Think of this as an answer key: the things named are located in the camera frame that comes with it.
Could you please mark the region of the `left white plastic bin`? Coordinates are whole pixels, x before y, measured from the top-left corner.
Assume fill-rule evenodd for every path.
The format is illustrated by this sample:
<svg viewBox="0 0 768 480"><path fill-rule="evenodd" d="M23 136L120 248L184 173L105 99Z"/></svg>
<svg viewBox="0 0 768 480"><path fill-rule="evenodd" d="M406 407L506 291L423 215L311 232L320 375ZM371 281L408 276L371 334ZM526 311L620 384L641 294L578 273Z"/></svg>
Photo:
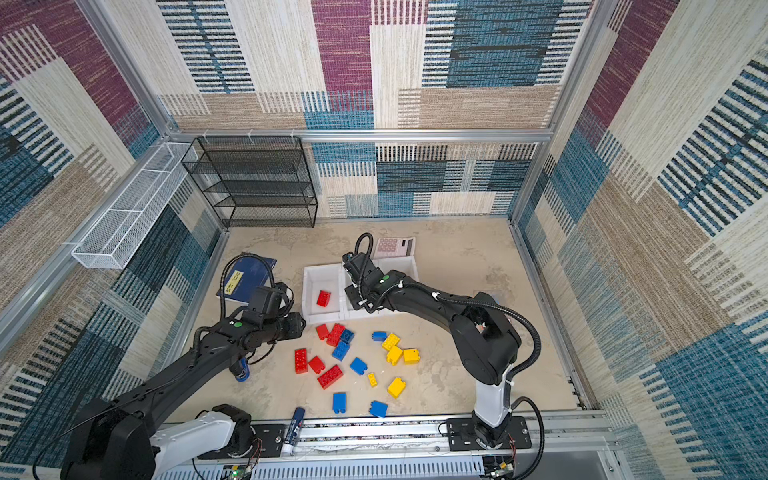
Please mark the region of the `left white plastic bin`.
<svg viewBox="0 0 768 480"><path fill-rule="evenodd" d="M340 264L308 266L303 271L301 314L308 325L345 319Z"/></svg>

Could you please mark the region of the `blue lego centre brick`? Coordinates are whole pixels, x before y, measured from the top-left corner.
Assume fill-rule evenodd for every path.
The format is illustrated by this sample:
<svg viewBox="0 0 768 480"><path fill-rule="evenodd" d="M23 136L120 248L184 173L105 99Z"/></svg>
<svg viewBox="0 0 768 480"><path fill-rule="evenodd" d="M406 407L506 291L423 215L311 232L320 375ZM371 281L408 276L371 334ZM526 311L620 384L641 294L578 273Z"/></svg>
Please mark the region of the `blue lego centre brick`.
<svg viewBox="0 0 768 480"><path fill-rule="evenodd" d="M367 364L361 360L359 357L356 357L351 363L350 368L358 375L364 376L368 370Z"/></svg>

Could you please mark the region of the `small blue lego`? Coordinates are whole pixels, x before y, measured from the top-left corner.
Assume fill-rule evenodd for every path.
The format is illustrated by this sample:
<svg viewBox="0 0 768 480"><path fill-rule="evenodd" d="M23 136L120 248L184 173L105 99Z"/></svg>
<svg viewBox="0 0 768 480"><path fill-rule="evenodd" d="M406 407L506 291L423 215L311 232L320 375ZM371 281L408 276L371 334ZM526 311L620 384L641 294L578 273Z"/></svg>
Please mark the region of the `small blue lego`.
<svg viewBox="0 0 768 480"><path fill-rule="evenodd" d="M387 337L388 337L388 333L383 331L374 331L371 334L372 340L376 342L383 342L387 339Z"/></svg>

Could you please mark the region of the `middle white plastic bin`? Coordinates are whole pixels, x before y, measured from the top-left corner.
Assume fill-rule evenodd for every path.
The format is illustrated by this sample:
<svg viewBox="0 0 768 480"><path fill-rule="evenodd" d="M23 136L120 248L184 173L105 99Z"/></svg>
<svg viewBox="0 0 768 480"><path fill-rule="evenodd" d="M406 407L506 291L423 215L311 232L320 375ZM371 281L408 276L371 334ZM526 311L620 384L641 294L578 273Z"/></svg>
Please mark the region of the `middle white plastic bin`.
<svg viewBox="0 0 768 480"><path fill-rule="evenodd" d="M342 268L343 273L343 287L341 289L341 300L343 301L343 313L346 320L370 320L373 318L383 317L385 310L376 310L373 313L369 313L364 306L359 304L361 298L358 294L358 289L354 285L354 279L350 276L345 267Z"/></svg>

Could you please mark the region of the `blue tape roll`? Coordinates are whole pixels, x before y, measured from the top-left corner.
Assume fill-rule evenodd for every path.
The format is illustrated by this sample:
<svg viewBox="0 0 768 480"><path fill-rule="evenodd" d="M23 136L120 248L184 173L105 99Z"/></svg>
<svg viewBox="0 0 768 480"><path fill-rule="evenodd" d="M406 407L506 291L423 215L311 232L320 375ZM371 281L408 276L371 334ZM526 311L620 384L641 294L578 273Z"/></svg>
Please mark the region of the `blue tape roll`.
<svg viewBox="0 0 768 480"><path fill-rule="evenodd" d="M250 377L248 360L246 358L241 358L236 364L231 366L230 372L237 382L242 383L247 381Z"/></svg>

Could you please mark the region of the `yellow lego front brick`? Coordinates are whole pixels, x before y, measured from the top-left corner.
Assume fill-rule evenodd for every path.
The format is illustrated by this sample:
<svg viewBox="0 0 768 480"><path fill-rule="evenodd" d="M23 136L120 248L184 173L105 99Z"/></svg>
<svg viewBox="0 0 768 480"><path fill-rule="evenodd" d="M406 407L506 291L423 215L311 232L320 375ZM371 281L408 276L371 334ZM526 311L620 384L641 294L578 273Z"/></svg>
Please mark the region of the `yellow lego front brick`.
<svg viewBox="0 0 768 480"><path fill-rule="evenodd" d="M401 377L396 377L387 387L389 395L398 399L406 388L406 382Z"/></svg>

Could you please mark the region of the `red lego small brick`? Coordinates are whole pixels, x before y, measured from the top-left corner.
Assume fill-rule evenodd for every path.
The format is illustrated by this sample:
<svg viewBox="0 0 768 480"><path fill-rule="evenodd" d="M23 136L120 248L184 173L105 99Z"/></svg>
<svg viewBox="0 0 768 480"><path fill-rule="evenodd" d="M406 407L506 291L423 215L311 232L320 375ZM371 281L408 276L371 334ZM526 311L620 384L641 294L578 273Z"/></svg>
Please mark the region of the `red lego small brick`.
<svg viewBox="0 0 768 480"><path fill-rule="evenodd" d="M325 363L322 361L322 359L319 356L314 356L309 362L309 367L313 370L313 372L317 375L322 374L325 369Z"/></svg>

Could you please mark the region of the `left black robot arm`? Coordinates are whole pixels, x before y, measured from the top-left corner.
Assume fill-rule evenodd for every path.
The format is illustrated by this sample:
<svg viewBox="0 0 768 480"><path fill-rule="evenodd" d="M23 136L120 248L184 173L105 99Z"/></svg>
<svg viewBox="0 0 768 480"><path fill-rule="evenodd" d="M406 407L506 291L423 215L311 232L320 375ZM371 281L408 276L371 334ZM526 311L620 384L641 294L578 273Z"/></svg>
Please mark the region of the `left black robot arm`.
<svg viewBox="0 0 768 480"><path fill-rule="evenodd" d="M64 479L154 479L209 452L251 455L251 416L221 404L168 429L167 418L223 371L244 379L259 346L299 338L306 326L292 311L283 282L253 291L249 303L206 328L192 347L157 375L111 402L95 399L78 414L61 467Z"/></svg>

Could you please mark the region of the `yellow lego stud brick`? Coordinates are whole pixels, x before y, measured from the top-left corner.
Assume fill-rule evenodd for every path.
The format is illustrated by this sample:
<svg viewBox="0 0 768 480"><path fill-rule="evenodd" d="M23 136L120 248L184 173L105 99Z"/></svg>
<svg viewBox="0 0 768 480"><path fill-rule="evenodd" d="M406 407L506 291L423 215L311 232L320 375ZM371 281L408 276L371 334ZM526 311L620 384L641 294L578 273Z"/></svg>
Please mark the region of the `yellow lego stud brick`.
<svg viewBox="0 0 768 480"><path fill-rule="evenodd" d="M404 351L399 348L397 345L392 346L386 355L386 361L388 364L392 366L396 366L400 359L403 357Z"/></svg>

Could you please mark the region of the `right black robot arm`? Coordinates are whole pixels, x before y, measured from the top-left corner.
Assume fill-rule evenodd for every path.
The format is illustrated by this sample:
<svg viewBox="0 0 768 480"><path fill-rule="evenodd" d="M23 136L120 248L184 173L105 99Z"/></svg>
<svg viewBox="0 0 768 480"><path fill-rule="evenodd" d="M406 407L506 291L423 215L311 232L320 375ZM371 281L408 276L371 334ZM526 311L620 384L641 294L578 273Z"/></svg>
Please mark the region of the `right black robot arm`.
<svg viewBox="0 0 768 480"><path fill-rule="evenodd" d="M514 377L539 359L541 337L515 310L479 292L473 297L429 287L398 270L382 271L371 259L373 235L361 234L354 250L342 256L352 285L345 289L356 311L404 312L443 328L452 336L461 364L476 381L472 412L478 444L501 446L512 412Z"/></svg>

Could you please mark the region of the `red lego low brick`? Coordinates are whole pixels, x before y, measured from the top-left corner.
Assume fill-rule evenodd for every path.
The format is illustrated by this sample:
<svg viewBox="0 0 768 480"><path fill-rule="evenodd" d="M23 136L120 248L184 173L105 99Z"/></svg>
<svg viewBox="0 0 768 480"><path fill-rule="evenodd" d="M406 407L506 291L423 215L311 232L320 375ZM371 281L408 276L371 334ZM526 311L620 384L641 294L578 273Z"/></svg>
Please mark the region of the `red lego low brick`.
<svg viewBox="0 0 768 480"><path fill-rule="evenodd" d="M343 371L339 365L334 365L322 373L317 381L323 390L327 390L331 385L343 377Z"/></svg>

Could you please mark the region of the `blue book yellow label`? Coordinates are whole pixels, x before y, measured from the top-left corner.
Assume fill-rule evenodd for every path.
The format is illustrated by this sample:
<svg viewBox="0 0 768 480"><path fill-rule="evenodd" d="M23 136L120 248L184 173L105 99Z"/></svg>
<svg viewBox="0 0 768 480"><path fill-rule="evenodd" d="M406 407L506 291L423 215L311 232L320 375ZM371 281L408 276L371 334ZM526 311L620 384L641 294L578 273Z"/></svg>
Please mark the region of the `blue book yellow label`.
<svg viewBox="0 0 768 480"><path fill-rule="evenodd" d="M269 284L269 272L265 265L255 258L243 256L225 276L225 298L227 301L247 304L257 287Z"/></svg>

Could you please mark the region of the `red lego long brick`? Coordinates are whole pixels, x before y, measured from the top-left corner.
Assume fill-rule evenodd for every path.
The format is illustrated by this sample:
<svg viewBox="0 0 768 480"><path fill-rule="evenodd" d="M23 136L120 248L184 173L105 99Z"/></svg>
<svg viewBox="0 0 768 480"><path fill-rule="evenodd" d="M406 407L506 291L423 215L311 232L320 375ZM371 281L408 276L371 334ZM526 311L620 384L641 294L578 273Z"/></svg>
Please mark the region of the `red lego long brick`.
<svg viewBox="0 0 768 480"><path fill-rule="evenodd" d="M300 348L294 351L294 371L296 374L304 374L309 370L307 349Z"/></svg>

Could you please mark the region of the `blue lego eight-stud brick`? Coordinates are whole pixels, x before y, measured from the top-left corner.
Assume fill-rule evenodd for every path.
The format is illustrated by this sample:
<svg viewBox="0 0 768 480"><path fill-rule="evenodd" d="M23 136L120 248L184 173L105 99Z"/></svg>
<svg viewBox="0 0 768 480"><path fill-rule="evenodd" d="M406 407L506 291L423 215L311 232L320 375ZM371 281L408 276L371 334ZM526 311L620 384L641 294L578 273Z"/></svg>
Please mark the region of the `blue lego eight-stud brick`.
<svg viewBox="0 0 768 480"><path fill-rule="evenodd" d="M332 352L332 357L338 361L343 361L349 352L350 344L341 340Z"/></svg>

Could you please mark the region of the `black mesh shelf rack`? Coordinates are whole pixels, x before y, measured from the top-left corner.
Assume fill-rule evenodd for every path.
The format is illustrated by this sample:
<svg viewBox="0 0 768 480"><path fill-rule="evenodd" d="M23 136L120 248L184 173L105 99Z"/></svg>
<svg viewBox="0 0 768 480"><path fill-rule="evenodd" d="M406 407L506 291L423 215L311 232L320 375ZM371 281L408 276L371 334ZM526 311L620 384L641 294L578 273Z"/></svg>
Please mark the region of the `black mesh shelf rack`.
<svg viewBox="0 0 768 480"><path fill-rule="evenodd" d="M295 137L198 136L181 164L226 228L315 225L317 193Z"/></svg>

